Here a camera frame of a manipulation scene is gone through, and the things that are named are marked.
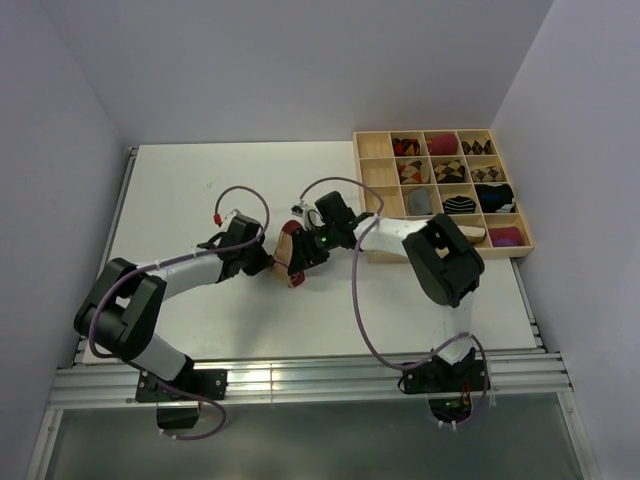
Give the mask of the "beige rolled sock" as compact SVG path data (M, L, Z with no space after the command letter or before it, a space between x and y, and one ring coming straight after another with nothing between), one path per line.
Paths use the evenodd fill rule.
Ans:
M460 225L459 230L471 244L482 243L486 238L486 230L483 227Z

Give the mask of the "wooden compartment tray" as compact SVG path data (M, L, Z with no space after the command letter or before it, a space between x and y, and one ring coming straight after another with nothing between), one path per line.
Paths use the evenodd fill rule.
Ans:
M430 156L426 145L426 139L443 133L454 133L457 138L457 152L455 155ZM396 156L392 148L392 137L417 138L421 144L419 156ZM488 138L493 144L493 155L465 155L461 147L461 141L482 140ZM368 211L375 211L379 207L379 199L384 201L382 214L400 220L427 220L443 212L442 202L447 198L463 195L473 198L476 203L474 214L448 215L458 225L483 227L486 230L486 238L482 243L473 244L479 254L485 259L523 258L534 249L534 240L529 232L523 211L519 206L512 181L506 166L500 156L494 136L488 129L442 129L442 130L391 130L391 131L364 131L353 135L354 156L356 171L360 181L369 185L375 192L365 191L360 194L361 205ZM427 184L401 185L396 167L397 159L419 158L426 160L431 171L431 178ZM438 184L435 181L433 166L438 163L446 163L459 160L466 167L464 183ZM501 168L505 181L501 183L474 183L470 170L495 165ZM483 213L475 186L477 184L509 184L514 192L516 208L514 213L495 214ZM407 195L411 190L426 188L429 190L433 213L428 216L409 216L407 214ZM521 247L492 246L489 229L495 227L516 226L520 229L525 245Z

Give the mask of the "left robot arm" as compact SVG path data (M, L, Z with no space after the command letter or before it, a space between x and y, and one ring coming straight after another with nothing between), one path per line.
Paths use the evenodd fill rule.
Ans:
M183 399L195 386L192 360L155 333L162 303L187 291L222 283L242 272L253 276L273 264L264 229L234 212L223 230L191 254L139 266L109 261L74 318L74 329L107 355L159 378L159 388Z

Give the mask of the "grey brown argyle rolled sock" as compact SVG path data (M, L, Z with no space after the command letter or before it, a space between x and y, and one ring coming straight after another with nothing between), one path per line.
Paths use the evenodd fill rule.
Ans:
M503 171L495 165L471 169L470 175L474 183L501 183L505 181Z

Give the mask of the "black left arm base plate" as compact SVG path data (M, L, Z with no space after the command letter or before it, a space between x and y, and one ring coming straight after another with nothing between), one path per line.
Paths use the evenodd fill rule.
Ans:
M163 434L180 440L207 438L226 424L227 413L220 401L226 396L227 379L225 369L191 370L172 381L142 372L134 400L138 404L156 405L156 424ZM215 408L221 418L211 431L193 433L204 406Z

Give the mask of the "tan orange argyle sock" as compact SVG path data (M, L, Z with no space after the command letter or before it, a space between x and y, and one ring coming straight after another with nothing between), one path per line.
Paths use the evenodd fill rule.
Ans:
M396 167L401 185L427 184L430 181L431 171L426 160L397 159Z

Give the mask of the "black blue rolled sock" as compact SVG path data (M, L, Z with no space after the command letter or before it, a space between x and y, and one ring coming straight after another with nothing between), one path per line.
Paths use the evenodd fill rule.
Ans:
M475 190L483 213L515 212L515 196L509 184L477 184Z

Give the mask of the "brown tan argyle rolled sock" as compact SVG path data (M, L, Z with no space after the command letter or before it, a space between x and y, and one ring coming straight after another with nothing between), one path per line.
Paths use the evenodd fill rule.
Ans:
M433 166L435 181L438 184L464 183L466 167L459 160L438 163Z

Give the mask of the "magenta purple rolled sock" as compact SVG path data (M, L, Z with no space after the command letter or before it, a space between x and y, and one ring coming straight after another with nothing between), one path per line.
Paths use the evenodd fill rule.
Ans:
M522 233L516 226L490 228L489 235L492 246L495 248L521 247L525 245Z

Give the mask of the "brown white argyle rolled sock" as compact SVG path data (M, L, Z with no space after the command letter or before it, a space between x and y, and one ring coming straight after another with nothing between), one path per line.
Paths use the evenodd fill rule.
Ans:
M473 141L462 140L461 147L465 155L493 155L493 144L488 138Z

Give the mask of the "tan sock with purple stripes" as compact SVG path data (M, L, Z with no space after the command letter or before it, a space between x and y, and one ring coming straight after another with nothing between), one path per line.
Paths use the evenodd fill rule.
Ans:
M305 275L303 273L293 275L288 273L289 263L293 254L292 234L301 228L302 225L298 221L287 221L281 227L276 248L273 253L274 264L271 267L271 274L289 288L296 288L305 280Z

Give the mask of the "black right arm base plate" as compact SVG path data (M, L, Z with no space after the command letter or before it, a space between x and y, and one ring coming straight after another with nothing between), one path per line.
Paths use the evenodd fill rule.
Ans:
M472 394L480 393L485 399L490 387L488 369L482 360L475 359L474 353L454 365L435 357L421 367L405 371L397 382L397 388L406 395L447 394L430 399L428 406L438 422L451 427L472 415Z

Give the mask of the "black white striped rolled sock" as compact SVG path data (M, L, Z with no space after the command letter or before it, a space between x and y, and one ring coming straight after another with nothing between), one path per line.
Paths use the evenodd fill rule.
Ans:
M458 195L444 200L442 207L443 212L447 215L474 214L477 203L471 197Z

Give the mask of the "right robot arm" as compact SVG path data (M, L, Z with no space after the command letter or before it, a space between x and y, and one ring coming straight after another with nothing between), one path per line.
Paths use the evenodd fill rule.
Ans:
M384 366L396 370L420 367L437 357L433 365L435 383L452 390L468 374L464 361L475 352L485 353L471 332L471 310L484 261L456 223L445 214L429 220L400 220L378 212L359 215L348 207L337 191L315 202L319 225L304 226L291 234L290 276L326 262L330 251L344 248L354 252L351 267L351 297L361 337L370 353ZM361 316L357 276L359 254L381 252L406 258L417 281L431 302L438 306L436 345L428 356L400 365L384 358L371 342Z

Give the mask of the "red orange argyle rolled sock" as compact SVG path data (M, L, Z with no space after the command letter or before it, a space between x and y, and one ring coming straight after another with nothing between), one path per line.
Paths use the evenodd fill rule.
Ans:
M396 156L419 156L421 144L417 138L392 137L392 148Z

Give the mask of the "crimson rolled sock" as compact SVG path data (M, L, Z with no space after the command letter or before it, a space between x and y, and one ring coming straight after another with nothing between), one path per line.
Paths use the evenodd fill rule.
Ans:
M426 139L430 156L455 155L457 152L457 138L454 133L443 133Z

